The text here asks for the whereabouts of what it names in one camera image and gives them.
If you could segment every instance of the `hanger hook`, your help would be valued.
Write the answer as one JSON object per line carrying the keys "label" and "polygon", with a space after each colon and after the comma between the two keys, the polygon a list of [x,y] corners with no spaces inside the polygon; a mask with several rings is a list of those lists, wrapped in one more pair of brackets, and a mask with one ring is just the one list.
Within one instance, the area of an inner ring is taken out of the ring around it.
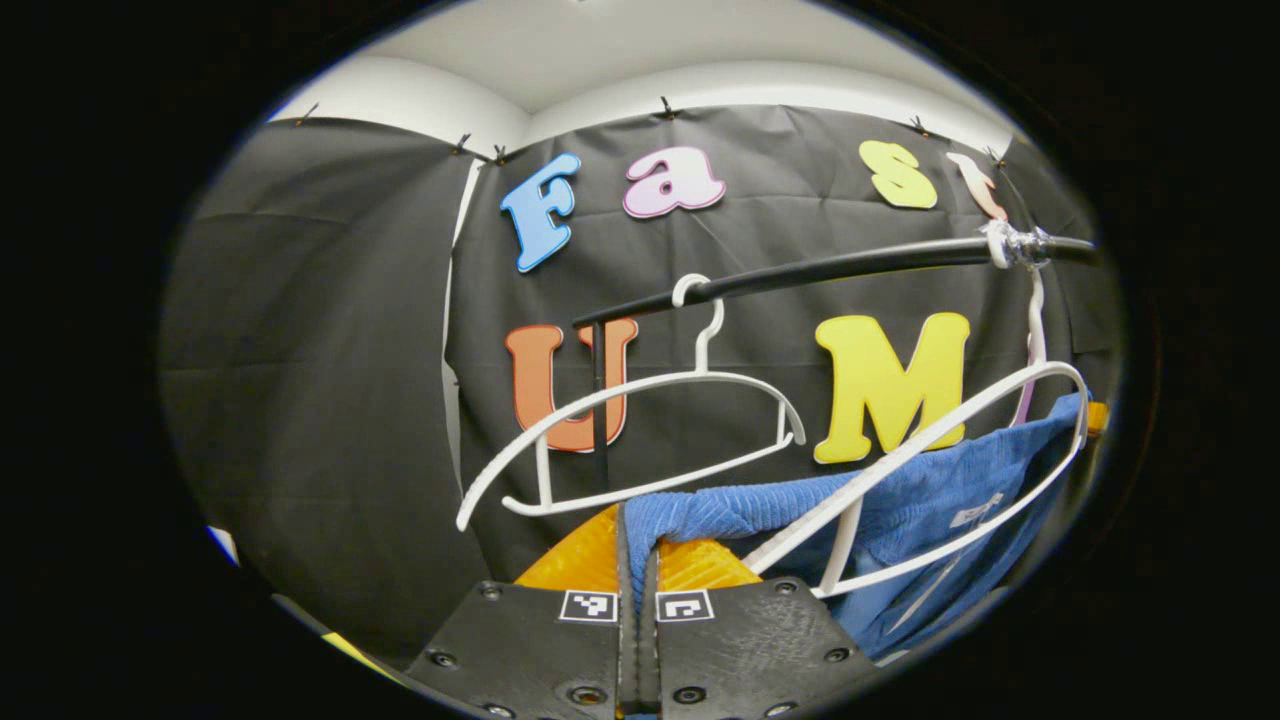
{"label": "hanger hook", "polygon": [[[690,273],[676,281],[676,288],[671,291],[671,306],[684,307],[685,291],[689,290],[689,286],[707,282],[712,282],[710,278],[698,273]],[[716,337],[716,333],[718,333],[721,327],[724,324],[724,301],[717,297],[712,302],[716,305],[716,313],[712,315],[712,323],[707,325],[703,332],[698,333],[698,345],[694,347],[695,369],[699,373],[707,372],[707,343]]]}

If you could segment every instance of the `black fabric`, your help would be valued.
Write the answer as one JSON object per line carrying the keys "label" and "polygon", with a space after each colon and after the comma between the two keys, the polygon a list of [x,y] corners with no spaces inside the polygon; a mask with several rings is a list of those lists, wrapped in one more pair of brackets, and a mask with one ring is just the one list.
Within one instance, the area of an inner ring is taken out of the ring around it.
{"label": "black fabric", "polygon": [[[938,192],[936,208],[899,209],[872,184],[858,155],[863,141],[896,142],[910,150]],[[622,209],[631,161],[654,150],[701,149],[712,173],[728,187],[714,206],[677,209],[637,220]],[[511,218],[499,210],[507,192],[561,152],[581,169],[568,177],[575,209],[566,219],[568,243],[527,274],[516,272],[520,245]],[[554,324],[566,341],[554,356],[558,404],[590,392],[590,356],[573,337],[571,319],[622,301],[667,292],[686,273],[710,278],[896,243],[977,234],[987,217],[946,152],[974,159],[996,178],[982,151],[929,137],[879,118],[786,106],[684,110],[677,119],[640,117],[579,129],[488,165],[477,181],[467,223],[454,249],[447,360],[461,383],[462,482],[476,474],[521,428],[512,400],[508,332]],[[1071,208],[1074,199],[1057,202]],[[1073,336],[1056,266],[1044,272],[1048,355],[1071,360]],[[796,405],[809,443],[740,466],[698,487],[777,482],[865,466],[823,466],[813,447],[828,434],[832,402],[829,354],[814,329],[840,315],[870,315],[906,363],[925,318],[959,313],[970,323],[965,345],[964,395],[1027,364],[1024,272],[992,265],[891,273],[736,297],[710,346],[713,369],[740,372],[778,387]],[[701,305],[637,318],[628,348],[628,379],[690,369],[694,338],[710,318]],[[1092,322],[1088,315],[1082,323]],[[1062,379],[1037,386],[1032,413],[1044,413],[1068,389]],[[1007,424],[1016,393],[968,423],[968,437]],[[680,386],[628,397],[625,429],[609,446],[609,489],[631,487],[741,455],[772,442],[776,409],[764,393],[733,386]],[[864,433],[874,437],[869,420]],[[557,498],[602,492],[591,454],[554,452]],[[502,496],[536,497],[532,454],[517,459],[480,501],[472,527],[499,580],[509,580],[591,511],[547,519],[511,514]]]}
{"label": "black fabric", "polygon": [[161,324],[166,419],[209,523],[398,667],[488,574],[452,524],[440,387],[471,163],[370,123],[261,128],[196,209]]}

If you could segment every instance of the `screw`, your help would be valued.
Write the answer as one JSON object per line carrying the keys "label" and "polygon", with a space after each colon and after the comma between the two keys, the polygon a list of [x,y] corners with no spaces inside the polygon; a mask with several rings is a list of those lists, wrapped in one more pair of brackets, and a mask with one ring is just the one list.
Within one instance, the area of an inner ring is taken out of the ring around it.
{"label": "screw", "polygon": [[579,705],[599,705],[604,702],[605,697],[608,696],[604,694],[604,691],[589,687],[573,688],[568,693],[568,698]]}
{"label": "screw", "polygon": [[690,685],[687,688],[680,688],[672,697],[675,697],[676,702],[681,705],[694,705],[695,702],[707,700],[707,691],[696,685]]}

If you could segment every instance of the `blue cloth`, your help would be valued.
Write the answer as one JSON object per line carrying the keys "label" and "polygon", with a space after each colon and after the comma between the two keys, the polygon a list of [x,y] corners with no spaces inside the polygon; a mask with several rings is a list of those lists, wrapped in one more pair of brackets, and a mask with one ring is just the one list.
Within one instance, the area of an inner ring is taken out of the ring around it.
{"label": "blue cloth", "polygon": [[[977,527],[1015,502],[1024,482],[1038,483],[1065,448],[1046,452],[1075,423],[1079,393],[1060,397],[1047,418],[913,457],[863,497],[850,565],[854,575],[910,560]],[[1043,465],[1029,474],[1033,462]],[[786,483],[666,492],[626,503],[632,591],[641,605],[645,560],[659,538],[748,538],[782,528],[822,502],[858,471]],[[923,642],[977,603],[1034,538],[1052,505],[1046,492],[983,539],[931,565],[832,598],[832,616],[868,657]],[[772,570],[815,583],[826,568],[836,523],[796,547]]]}

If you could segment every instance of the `clothes hanger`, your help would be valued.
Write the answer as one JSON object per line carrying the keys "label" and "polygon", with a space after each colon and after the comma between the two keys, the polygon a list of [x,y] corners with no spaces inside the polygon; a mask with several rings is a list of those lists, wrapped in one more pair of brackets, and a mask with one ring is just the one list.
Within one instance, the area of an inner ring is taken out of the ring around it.
{"label": "clothes hanger", "polygon": [[[995,532],[1000,525],[1010,520],[1014,515],[1030,505],[1032,501],[1034,501],[1041,493],[1048,489],[1052,482],[1057,479],[1068,465],[1071,464],[1071,460],[1075,459],[1080,447],[1084,446],[1088,433],[1088,387],[1084,383],[1084,378],[1080,375],[1079,370],[1066,363],[1046,360],[1044,328],[1041,319],[1044,291],[1043,281],[1039,275],[1039,268],[1043,266],[1047,260],[1044,260],[1043,256],[1036,251],[1036,246],[1043,237],[1047,236],[1039,228],[1036,228],[1034,233],[1020,233],[1007,223],[1000,220],[988,223],[983,229],[987,232],[989,241],[992,261],[997,266],[1002,269],[1011,266],[1011,259],[1009,258],[1009,254],[1011,252],[1014,255],[1014,263],[1027,266],[1032,272],[1033,290],[1032,300],[1029,302],[1029,319],[1032,328],[1029,336],[1030,364],[970,397],[968,401],[960,404],[960,406],[940,418],[928,428],[918,430],[915,436],[900,445],[892,452],[877,460],[870,468],[860,473],[846,486],[837,489],[786,528],[778,530],[777,534],[742,559],[742,564],[746,565],[749,570],[759,575],[838,515],[840,525],[836,530],[836,539],[832,543],[831,555],[827,559],[827,568],[819,584],[812,588],[814,596],[822,598],[844,594],[863,587],[888,580],[905,573],[910,573],[911,570],[923,568],[936,560],[957,552]],[[874,573],[850,578],[847,580],[840,579],[846,565],[849,564],[854,537],[858,530],[858,521],[861,515],[861,501],[867,492],[869,492],[891,473],[905,465],[910,459],[915,457],[927,447],[943,438],[952,429],[1019,388],[1021,388],[1019,413],[1015,415],[1010,427],[1021,424],[1021,421],[1025,420],[1025,405],[1029,402],[1030,388],[1033,387],[1034,380],[1051,375],[1065,375],[1070,378],[1080,393],[1080,405],[1076,410],[1075,429],[1073,432],[1071,446],[1068,450],[1066,456],[1046,475],[1043,480],[1041,480],[1039,484],[991,520],[979,524],[973,530],[942,544],[941,547],[913,557],[911,560],[884,568],[883,570],[877,570]]]}
{"label": "clothes hanger", "polygon": [[[687,274],[676,283],[675,290],[671,293],[671,305],[673,307],[682,307],[685,305],[685,293],[690,286],[698,283],[710,282],[709,278],[700,274]],[[457,527],[460,530],[466,529],[467,523],[471,519],[471,514],[475,511],[475,506],[484,495],[485,489],[493,484],[498,474],[502,473],[517,455],[524,452],[529,446],[534,446],[535,461],[538,469],[538,503],[529,505],[520,502],[518,500],[507,496],[502,498],[503,506],[508,510],[526,516],[541,516],[552,515],[556,512],[568,512],[572,510],[581,510],[585,507],[595,507],[600,505],[609,505],[637,495],[645,495],[649,492],[657,492],[676,486],[681,486],[699,478],[705,478],[708,475],[727,470],[730,468],[736,468],[745,462],[764,457],[787,447],[792,441],[796,445],[805,443],[804,423],[800,421],[800,414],[796,413],[795,406],[787,400],[781,391],[773,386],[748,377],[740,375],[737,373],[723,373],[717,370],[710,370],[707,361],[707,346],[710,338],[721,331],[724,323],[724,301],[716,299],[714,313],[710,324],[698,334],[698,341],[694,346],[695,365],[692,370],[668,373],[664,375],[655,375],[652,378],[643,378],[639,380],[631,380],[612,388],[602,389],[576,400],[550,415],[543,418],[524,433],[521,433],[516,439],[511,441],[493,460],[480,471],[471,487],[462,496],[462,506],[458,510]],[[773,445],[741,455],[739,457],[718,462],[707,468],[666,478],[662,480],[654,480],[643,486],[636,486],[632,488],[626,488],[614,492],[600,493],[590,497],[576,498],[576,500],[562,500],[554,501],[552,498],[552,480],[550,480],[550,459],[547,447],[547,432],[552,429],[557,423],[572,418],[579,413],[603,405],[608,400],[617,397],[620,395],[630,395],[634,392],[640,392],[644,389],[650,389],[655,387],[666,387],[684,383],[700,383],[700,382],[724,382],[744,384],[764,391],[765,393],[773,396],[778,401],[778,420],[777,420],[777,438]],[[787,425],[790,425],[790,432],[787,432]]]}

